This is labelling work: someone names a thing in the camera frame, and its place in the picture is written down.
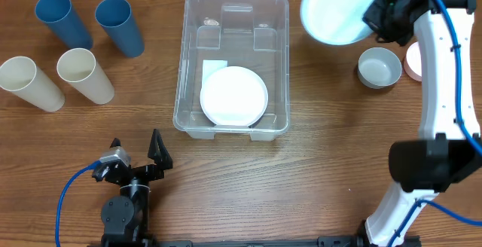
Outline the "light blue plate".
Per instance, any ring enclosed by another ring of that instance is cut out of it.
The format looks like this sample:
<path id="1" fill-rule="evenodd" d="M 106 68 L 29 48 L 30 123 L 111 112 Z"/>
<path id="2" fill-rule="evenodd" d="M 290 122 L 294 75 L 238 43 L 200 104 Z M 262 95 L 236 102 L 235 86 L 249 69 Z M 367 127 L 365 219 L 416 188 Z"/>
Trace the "light blue plate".
<path id="1" fill-rule="evenodd" d="M 300 20 L 307 33 L 324 44 L 348 45 L 373 31 L 362 20 L 374 0 L 302 0 Z"/>

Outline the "pink bowl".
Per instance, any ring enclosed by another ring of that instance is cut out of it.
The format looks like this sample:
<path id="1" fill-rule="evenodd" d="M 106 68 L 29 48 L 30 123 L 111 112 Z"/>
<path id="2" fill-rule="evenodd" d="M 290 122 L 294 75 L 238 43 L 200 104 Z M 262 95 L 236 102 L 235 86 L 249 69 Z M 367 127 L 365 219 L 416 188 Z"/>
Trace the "pink bowl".
<path id="1" fill-rule="evenodd" d="M 422 81 L 422 62 L 419 42 L 413 43 L 407 49 L 404 57 L 404 70 L 410 78 L 418 82 Z"/>

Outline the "cream cup far left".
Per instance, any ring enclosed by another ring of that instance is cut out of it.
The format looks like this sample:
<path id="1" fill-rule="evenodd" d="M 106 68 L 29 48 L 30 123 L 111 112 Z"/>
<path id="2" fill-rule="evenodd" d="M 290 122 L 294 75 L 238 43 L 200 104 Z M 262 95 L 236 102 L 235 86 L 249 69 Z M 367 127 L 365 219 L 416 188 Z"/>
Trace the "cream cup far left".
<path id="1" fill-rule="evenodd" d="M 16 56 L 1 65 L 1 88 L 47 112 L 61 109 L 63 92 L 27 56 Z"/>

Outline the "blue cup near container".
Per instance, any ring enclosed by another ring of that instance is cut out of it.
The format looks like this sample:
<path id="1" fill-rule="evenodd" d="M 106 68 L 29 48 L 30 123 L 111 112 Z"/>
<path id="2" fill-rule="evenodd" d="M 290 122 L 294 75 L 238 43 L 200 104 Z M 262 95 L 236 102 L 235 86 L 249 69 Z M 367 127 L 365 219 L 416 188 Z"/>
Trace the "blue cup near container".
<path id="1" fill-rule="evenodd" d="M 138 57 L 144 52 L 145 43 L 127 0 L 101 1 L 95 18 L 125 56 Z"/>

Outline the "blue cup far left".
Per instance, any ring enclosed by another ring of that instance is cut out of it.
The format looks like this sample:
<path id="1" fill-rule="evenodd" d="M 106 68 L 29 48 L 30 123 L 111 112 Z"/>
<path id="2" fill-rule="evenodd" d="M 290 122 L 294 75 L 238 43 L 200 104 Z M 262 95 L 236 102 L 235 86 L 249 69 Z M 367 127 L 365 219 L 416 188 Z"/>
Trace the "blue cup far left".
<path id="1" fill-rule="evenodd" d="M 68 48 L 93 47 L 93 39 L 71 0 L 38 0 L 35 15 Z"/>

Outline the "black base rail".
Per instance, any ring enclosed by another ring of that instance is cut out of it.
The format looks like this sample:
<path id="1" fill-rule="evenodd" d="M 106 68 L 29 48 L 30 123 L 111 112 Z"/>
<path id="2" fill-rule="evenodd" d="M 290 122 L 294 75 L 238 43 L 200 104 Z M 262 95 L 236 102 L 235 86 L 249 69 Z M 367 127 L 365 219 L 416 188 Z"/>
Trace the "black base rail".
<path id="1" fill-rule="evenodd" d="M 156 247 L 362 247 L 373 246 L 360 236 L 320 236 L 317 239 L 263 240 L 263 241 L 222 241 L 191 242 L 163 241 L 150 246 Z"/>

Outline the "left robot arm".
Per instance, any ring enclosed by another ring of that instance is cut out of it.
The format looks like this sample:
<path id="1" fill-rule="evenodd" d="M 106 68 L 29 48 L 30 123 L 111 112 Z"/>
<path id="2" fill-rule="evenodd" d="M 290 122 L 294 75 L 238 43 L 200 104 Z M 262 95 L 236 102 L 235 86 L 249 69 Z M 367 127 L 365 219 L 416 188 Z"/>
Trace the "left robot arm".
<path id="1" fill-rule="evenodd" d="M 92 177 L 119 186 L 120 194 L 110 198 L 102 206 L 101 219 L 104 232 L 101 246 L 152 247 L 157 239 L 148 232 L 149 196 L 152 181 L 164 178 L 164 172 L 173 167 L 159 130 L 153 130 L 148 158 L 153 163 L 133 167 L 129 154 L 114 139 L 109 151 L 99 159 Z"/>

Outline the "grey bowl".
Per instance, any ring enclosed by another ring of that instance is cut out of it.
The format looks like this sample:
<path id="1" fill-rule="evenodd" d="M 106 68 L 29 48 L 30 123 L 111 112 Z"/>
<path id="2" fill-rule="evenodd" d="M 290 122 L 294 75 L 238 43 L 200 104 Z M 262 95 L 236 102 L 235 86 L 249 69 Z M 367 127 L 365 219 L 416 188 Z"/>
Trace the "grey bowl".
<path id="1" fill-rule="evenodd" d="M 372 89 L 391 87 L 402 76 L 400 59 L 390 50 L 373 47 L 358 59 L 358 79 Z"/>

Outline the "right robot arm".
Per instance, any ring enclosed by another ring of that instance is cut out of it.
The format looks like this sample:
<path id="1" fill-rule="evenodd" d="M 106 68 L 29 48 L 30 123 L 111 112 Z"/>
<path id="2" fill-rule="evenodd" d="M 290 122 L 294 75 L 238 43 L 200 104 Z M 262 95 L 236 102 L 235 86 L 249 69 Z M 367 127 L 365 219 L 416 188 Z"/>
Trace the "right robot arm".
<path id="1" fill-rule="evenodd" d="M 419 43 L 423 111 L 418 139 L 389 149 L 393 180 L 360 226 L 356 246 L 418 246 L 407 231 L 437 195 L 481 166 L 481 131 L 471 86 L 477 0 L 374 0 L 364 22 L 380 43 Z"/>

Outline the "cream cup inner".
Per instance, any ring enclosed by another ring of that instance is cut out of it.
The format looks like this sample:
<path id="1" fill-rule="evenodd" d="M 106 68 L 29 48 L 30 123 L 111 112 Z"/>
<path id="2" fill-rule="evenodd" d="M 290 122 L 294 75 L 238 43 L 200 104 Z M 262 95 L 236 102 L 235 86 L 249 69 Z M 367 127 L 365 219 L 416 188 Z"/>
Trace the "cream cup inner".
<path id="1" fill-rule="evenodd" d="M 91 51 L 74 48 L 57 61 L 57 74 L 97 105 L 114 98 L 114 87 Z"/>

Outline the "pink plate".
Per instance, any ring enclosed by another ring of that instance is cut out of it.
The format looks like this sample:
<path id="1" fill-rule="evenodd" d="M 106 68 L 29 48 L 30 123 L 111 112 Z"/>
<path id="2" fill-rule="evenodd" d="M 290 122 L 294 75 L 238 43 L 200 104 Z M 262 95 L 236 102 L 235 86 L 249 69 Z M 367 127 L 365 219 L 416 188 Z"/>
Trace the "pink plate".
<path id="1" fill-rule="evenodd" d="M 213 72 L 200 90 L 203 113 L 219 126 L 251 126 L 261 119 L 268 100 L 268 89 L 262 78 L 240 66 Z"/>

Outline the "cream cup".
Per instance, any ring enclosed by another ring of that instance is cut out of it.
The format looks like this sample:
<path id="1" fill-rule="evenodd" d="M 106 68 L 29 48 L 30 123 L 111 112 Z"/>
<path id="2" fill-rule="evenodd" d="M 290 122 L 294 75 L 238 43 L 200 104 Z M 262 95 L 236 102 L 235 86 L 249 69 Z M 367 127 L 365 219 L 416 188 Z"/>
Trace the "cream cup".
<path id="1" fill-rule="evenodd" d="M 57 74 L 97 105 L 114 98 L 114 87 L 91 51 L 74 48 L 57 61 Z"/>
<path id="2" fill-rule="evenodd" d="M 16 56 L 1 65 L 1 88 L 47 112 L 61 109 L 63 92 L 27 56 Z"/>

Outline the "clear plastic storage container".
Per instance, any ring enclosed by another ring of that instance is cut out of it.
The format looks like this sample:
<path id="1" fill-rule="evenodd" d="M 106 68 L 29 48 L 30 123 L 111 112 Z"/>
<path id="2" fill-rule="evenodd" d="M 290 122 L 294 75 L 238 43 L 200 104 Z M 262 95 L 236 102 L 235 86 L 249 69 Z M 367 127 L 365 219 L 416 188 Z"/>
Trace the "clear plastic storage container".
<path id="1" fill-rule="evenodd" d="M 200 105 L 203 63 L 222 61 L 252 70 L 267 87 L 264 114 L 249 127 L 217 126 Z M 273 141 L 290 124 L 288 0 L 185 0 L 176 129 L 194 139 L 241 133 Z"/>

